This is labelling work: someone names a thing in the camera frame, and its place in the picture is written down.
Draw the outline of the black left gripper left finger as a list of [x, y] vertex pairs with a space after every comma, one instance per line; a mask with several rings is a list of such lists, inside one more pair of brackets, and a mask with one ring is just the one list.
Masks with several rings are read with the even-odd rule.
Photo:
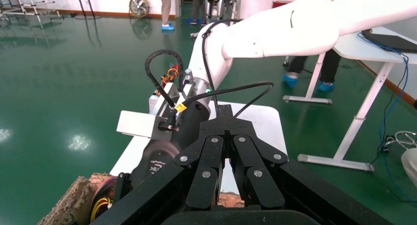
[[216, 108], [216, 118], [203, 122], [199, 138], [179, 153], [175, 164], [194, 172], [186, 198], [188, 210], [211, 210], [219, 199], [227, 139], [228, 105]]

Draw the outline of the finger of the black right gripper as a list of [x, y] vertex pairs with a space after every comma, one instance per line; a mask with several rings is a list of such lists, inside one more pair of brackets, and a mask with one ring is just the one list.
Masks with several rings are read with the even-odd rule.
[[114, 202], [118, 202], [132, 190], [131, 174], [121, 172], [118, 175], [115, 188]]

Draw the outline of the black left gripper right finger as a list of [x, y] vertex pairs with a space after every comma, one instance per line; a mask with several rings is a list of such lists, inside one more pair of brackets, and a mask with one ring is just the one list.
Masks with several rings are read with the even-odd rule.
[[285, 198], [277, 185], [279, 167], [288, 162], [281, 150], [258, 138], [252, 122], [233, 115], [228, 105], [230, 164], [241, 199], [246, 206], [278, 210]]

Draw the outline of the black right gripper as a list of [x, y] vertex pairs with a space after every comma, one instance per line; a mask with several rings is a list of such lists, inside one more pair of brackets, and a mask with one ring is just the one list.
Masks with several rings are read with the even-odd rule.
[[195, 142], [199, 136], [200, 123], [207, 121], [209, 116], [209, 109], [195, 101], [182, 113], [179, 131], [172, 133], [170, 140], [150, 140], [140, 162], [131, 172], [132, 186], [134, 188], [139, 186]]

